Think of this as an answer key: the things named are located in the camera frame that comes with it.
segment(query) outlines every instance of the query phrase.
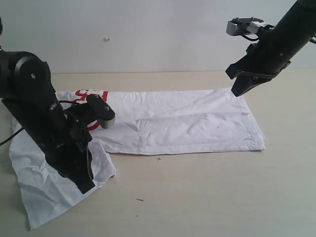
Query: red print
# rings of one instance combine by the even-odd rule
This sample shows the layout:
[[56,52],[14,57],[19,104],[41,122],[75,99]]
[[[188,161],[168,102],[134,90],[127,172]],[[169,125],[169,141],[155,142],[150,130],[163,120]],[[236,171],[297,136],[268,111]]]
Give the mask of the red print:
[[[86,102],[86,98],[88,95],[100,95],[105,101],[108,99],[108,91],[102,90],[77,90],[75,92],[76,96],[79,96],[78,99],[74,100],[74,102],[83,103]],[[90,123],[91,126],[88,127],[88,131],[93,131],[97,127],[100,126],[98,122]]]

